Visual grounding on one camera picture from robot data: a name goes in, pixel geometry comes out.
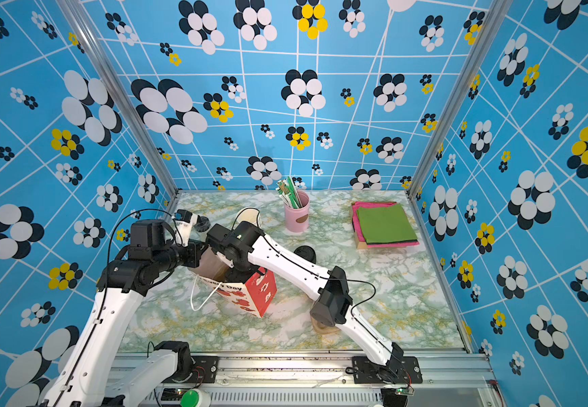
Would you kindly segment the red white paper gift bag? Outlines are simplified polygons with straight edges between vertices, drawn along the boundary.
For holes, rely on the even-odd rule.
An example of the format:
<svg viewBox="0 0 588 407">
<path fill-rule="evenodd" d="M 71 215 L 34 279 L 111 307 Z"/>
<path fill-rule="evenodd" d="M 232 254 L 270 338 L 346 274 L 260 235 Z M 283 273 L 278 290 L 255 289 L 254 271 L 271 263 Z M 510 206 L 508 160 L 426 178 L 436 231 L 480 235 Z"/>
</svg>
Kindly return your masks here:
<svg viewBox="0 0 588 407">
<path fill-rule="evenodd" d="M 278 290 L 273 271 L 261 266 L 252 271 L 239 271 L 226 265 L 211 249 L 203 253 L 199 266 L 190 271 L 212 288 L 215 295 L 236 309 L 260 318 Z"/>
</svg>

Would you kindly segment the brown pulp cup carrier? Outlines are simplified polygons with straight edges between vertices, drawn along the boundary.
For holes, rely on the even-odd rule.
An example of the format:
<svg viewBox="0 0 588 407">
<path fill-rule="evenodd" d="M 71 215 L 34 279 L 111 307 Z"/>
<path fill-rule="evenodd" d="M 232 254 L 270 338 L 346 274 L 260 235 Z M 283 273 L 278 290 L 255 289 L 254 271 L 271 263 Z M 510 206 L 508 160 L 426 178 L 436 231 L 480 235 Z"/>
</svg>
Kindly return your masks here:
<svg viewBox="0 0 588 407">
<path fill-rule="evenodd" d="M 324 325 L 324 323 L 317 321 L 316 319 L 312 318 L 312 329 L 317 332 L 319 335 L 332 335 L 337 334 L 340 329 L 337 327 L 329 327 Z"/>
</svg>

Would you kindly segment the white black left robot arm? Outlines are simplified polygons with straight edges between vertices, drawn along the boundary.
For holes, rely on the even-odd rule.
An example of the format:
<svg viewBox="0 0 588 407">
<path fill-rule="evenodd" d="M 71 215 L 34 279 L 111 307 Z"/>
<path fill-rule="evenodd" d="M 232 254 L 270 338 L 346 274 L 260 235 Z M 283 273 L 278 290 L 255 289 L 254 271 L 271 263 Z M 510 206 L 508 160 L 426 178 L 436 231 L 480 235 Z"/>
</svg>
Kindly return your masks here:
<svg viewBox="0 0 588 407">
<path fill-rule="evenodd" d="M 182 383 L 196 368 L 183 341 L 163 341 L 134 370 L 109 383 L 115 357 L 148 292 L 180 266 L 197 267 L 206 245 L 190 237 L 209 228 L 207 218 L 180 210 L 170 226 L 139 220 L 125 246 L 102 272 L 85 330 L 56 383 L 39 406 L 138 406 L 165 381 Z"/>
</svg>

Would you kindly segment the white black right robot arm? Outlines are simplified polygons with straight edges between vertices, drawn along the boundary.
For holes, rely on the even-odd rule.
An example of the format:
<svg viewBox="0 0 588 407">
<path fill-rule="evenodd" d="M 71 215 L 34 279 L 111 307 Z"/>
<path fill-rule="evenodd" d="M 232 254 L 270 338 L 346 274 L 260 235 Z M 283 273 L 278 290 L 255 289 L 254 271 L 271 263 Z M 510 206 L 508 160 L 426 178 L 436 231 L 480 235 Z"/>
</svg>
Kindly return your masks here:
<svg viewBox="0 0 588 407">
<path fill-rule="evenodd" d="M 350 295 L 352 280 L 339 266 L 327 269 L 303 259 L 247 221 L 233 230 L 219 224 L 212 226 L 206 243 L 236 271 L 263 267 L 302 290 L 313 301 L 311 317 L 327 327 L 339 328 L 358 344 L 378 379 L 384 383 L 405 380 L 404 351 L 361 315 Z"/>
</svg>

